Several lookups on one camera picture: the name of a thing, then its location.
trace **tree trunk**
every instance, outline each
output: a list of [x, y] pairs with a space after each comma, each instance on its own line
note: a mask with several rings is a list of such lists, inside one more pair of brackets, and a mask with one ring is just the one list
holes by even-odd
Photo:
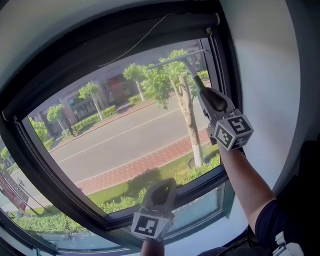
[[92, 96], [92, 100], [93, 100], [93, 103], [95, 105], [95, 108], [96, 110], [98, 111], [98, 114], [99, 114], [99, 117], [100, 117], [100, 120], [104, 119], [102, 114], [101, 114], [101, 111], [100, 111], [100, 108], [99, 108], [99, 105], [98, 105], [98, 102], [97, 102], [97, 98], [91, 93], [91, 96]]
[[139, 94], [140, 94], [141, 101], [144, 102], [145, 101], [145, 96], [144, 96], [144, 91], [142, 90], [140, 81], [138, 81], [138, 80], [134, 80], [134, 81], [136, 83], [136, 86], [138, 87], [138, 91], [139, 91]]
[[63, 132], [64, 132], [65, 136], [66, 136], [66, 137], [68, 137], [68, 134], [67, 134], [67, 132], [66, 132], [65, 128], [63, 127], [63, 125], [62, 125], [61, 121], [60, 121], [59, 119], [58, 119], [57, 121], [58, 121], [59, 125], [61, 126], [61, 128], [62, 128], [62, 130], [63, 130]]
[[200, 138], [199, 138], [198, 128], [196, 124], [194, 106], [193, 106], [192, 97], [190, 94], [190, 89], [189, 89], [187, 80], [183, 75], [179, 75], [179, 81], [181, 83], [180, 88], [178, 88], [175, 85], [172, 79], [170, 79], [170, 81], [177, 95], [180, 109], [186, 123], [186, 128], [189, 132], [195, 166], [201, 167], [204, 157], [203, 157], [203, 153], [200, 145]]
[[10, 156], [8, 156], [7, 160], [10, 163], [10, 166], [14, 166], [14, 163], [11, 161]]

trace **red brick sidewalk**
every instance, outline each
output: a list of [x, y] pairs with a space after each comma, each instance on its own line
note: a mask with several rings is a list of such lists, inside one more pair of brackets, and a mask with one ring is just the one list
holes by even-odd
[[[206, 130], [199, 132], [200, 143], [208, 143], [209, 137]], [[90, 177], [76, 183], [86, 195], [126, 182], [144, 172], [161, 167], [192, 151], [189, 136], [180, 139], [166, 147], [149, 153], [139, 159], [108, 170], [104, 173]]]

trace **glass pane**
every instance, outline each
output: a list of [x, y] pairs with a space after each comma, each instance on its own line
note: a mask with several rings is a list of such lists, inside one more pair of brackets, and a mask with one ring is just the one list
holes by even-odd
[[120, 248], [82, 227], [54, 207], [27, 179], [0, 138], [0, 208], [34, 238], [64, 250]]
[[188, 228], [211, 218], [222, 210], [224, 185], [221, 185], [196, 200], [173, 211], [175, 219], [167, 237], [176, 235]]
[[[200, 48], [190, 40], [121, 59], [68, 85], [28, 115], [59, 167], [107, 213], [140, 203], [160, 180], [174, 177], [185, 184], [220, 164], [184, 64], [147, 69]], [[188, 61], [211, 86], [203, 53]]]

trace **white wall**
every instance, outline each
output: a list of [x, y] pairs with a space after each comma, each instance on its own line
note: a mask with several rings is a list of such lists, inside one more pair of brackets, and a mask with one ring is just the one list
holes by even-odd
[[[285, 0], [220, 0], [238, 58], [243, 109], [255, 132], [245, 147], [247, 158], [274, 187], [284, 170], [294, 139], [300, 105], [300, 60]], [[248, 225], [238, 199], [223, 218], [166, 247], [197, 255], [222, 246]]]
[[286, 0], [294, 26], [300, 61], [300, 101], [298, 121], [289, 155], [286, 159], [275, 190], [287, 183], [298, 170], [294, 163], [306, 140], [316, 140], [320, 132], [320, 2], [308, 0]]
[[10, 0], [0, 11], [0, 88], [25, 65], [68, 31], [104, 12], [143, 0]]

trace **building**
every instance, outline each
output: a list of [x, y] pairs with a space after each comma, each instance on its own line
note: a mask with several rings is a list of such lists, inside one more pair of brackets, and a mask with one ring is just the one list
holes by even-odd
[[[79, 89], [88, 82], [99, 86], [97, 104], [101, 110], [112, 105], [117, 108], [126, 105], [129, 103], [129, 98], [139, 94], [139, 91], [133, 80], [124, 78], [124, 70], [132, 63], [137, 65], [156, 64], [160, 58], [167, 58], [171, 51], [179, 49], [184, 49], [188, 53], [197, 51], [200, 49], [199, 40], [184, 41], [154, 48], [99, 68], [47, 99], [34, 109], [29, 117], [32, 117], [35, 121], [44, 122], [48, 130], [48, 136], [59, 136], [62, 132], [60, 125], [57, 122], [51, 123], [47, 120], [47, 112], [51, 106], [58, 104], [64, 106], [62, 120], [64, 126], [74, 125], [95, 114], [97, 109], [93, 100], [91, 98], [79, 98]], [[190, 57], [190, 61], [197, 71], [202, 70], [202, 68], [205, 69], [205, 63], [201, 56], [201, 54], [197, 54]]]

